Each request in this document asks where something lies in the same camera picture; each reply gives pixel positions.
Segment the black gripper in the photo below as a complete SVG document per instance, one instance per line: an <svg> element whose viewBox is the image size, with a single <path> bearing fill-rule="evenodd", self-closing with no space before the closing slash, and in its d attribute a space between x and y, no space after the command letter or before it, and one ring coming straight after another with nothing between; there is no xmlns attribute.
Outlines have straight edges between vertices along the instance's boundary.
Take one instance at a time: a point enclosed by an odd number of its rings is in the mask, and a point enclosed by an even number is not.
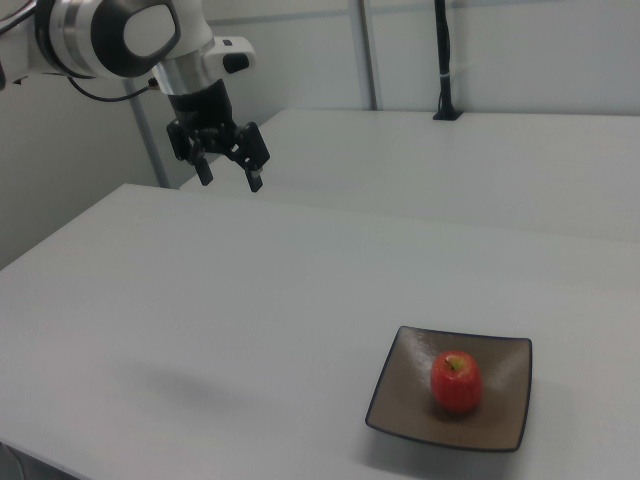
<svg viewBox="0 0 640 480"><path fill-rule="evenodd" d="M203 186L213 181L205 151L224 153L245 173L249 188L257 193L263 186L264 165L269 150L256 123L237 127L232 105L223 82L195 93L169 95L175 119L166 127L174 155L186 161L197 173Z"/></svg>

